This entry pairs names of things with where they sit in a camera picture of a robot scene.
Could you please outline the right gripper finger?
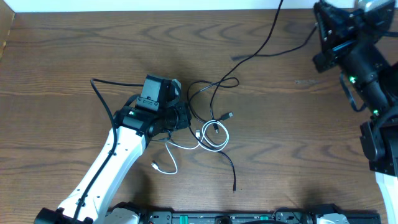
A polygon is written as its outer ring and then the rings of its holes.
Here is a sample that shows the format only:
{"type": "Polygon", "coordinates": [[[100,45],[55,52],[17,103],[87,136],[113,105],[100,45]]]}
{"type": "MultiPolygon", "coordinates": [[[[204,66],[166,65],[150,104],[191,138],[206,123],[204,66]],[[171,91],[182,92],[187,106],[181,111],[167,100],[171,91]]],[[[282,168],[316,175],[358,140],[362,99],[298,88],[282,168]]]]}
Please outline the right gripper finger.
{"type": "Polygon", "coordinates": [[[334,7],[325,1],[314,4],[313,12],[317,20],[322,52],[333,48],[338,39],[334,7]]]}
{"type": "Polygon", "coordinates": [[[333,31],[351,30],[355,28],[353,15],[343,9],[322,1],[322,21],[333,31]]]}

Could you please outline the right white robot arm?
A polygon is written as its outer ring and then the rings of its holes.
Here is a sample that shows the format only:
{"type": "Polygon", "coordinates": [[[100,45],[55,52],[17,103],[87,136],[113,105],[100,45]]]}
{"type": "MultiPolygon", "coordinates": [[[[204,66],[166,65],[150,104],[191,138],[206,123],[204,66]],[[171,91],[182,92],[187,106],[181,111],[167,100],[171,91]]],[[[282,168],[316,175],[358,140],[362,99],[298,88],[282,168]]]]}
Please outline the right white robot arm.
{"type": "Polygon", "coordinates": [[[397,37],[390,30],[395,8],[395,0],[356,1],[353,11],[327,1],[313,6],[322,49],[313,57],[317,71],[339,67],[352,109],[371,112],[360,126],[360,142],[389,223],[397,223],[397,65],[391,65],[376,44],[383,37],[397,37]]]}

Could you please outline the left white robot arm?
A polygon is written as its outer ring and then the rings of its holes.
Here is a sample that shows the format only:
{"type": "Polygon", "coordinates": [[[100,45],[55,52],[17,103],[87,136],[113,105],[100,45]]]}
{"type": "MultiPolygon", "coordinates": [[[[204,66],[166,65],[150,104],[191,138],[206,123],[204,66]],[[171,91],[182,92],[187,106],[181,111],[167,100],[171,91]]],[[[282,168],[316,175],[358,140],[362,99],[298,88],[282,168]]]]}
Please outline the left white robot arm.
{"type": "Polygon", "coordinates": [[[56,210],[41,209],[35,223],[139,223],[130,208],[109,210],[118,188],[151,139],[190,125],[188,106],[176,79],[146,76],[142,92],[109,112],[112,128],[84,178],[56,210]]]}

